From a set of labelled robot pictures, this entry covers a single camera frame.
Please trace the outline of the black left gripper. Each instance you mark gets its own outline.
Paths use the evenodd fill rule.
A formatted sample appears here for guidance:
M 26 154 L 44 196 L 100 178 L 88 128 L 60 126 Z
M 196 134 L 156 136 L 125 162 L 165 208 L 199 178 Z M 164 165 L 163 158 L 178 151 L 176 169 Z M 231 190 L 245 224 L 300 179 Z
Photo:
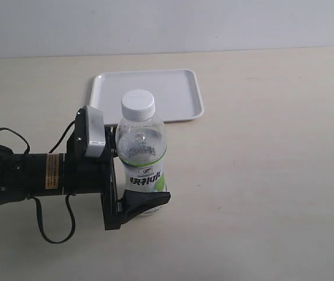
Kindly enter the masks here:
M 116 128 L 104 125 L 105 148 L 99 158 L 85 157 L 87 148 L 86 109 L 80 108 L 74 120 L 74 131 L 67 140 L 64 157 L 64 193 L 99 193 L 106 231 L 120 229 L 136 216 L 165 205 L 170 192 L 144 193 L 125 190 L 118 210 L 114 158 L 118 156 Z

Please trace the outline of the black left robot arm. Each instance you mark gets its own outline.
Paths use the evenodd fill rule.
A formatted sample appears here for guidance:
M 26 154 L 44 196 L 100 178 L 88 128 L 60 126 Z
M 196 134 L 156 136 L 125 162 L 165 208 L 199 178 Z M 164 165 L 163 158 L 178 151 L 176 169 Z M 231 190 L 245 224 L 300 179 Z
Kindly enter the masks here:
M 0 145 L 0 205 L 35 200 L 38 227 L 43 228 L 41 197 L 98 193 L 105 228 L 114 230 L 166 204 L 171 197 L 166 191 L 125 190 L 122 197 L 117 196 L 115 132 L 104 125 L 100 110 L 85 106 L 62 134 L 67 142 L 65 153 L 32 154 L 26 150 L 15 154 Z

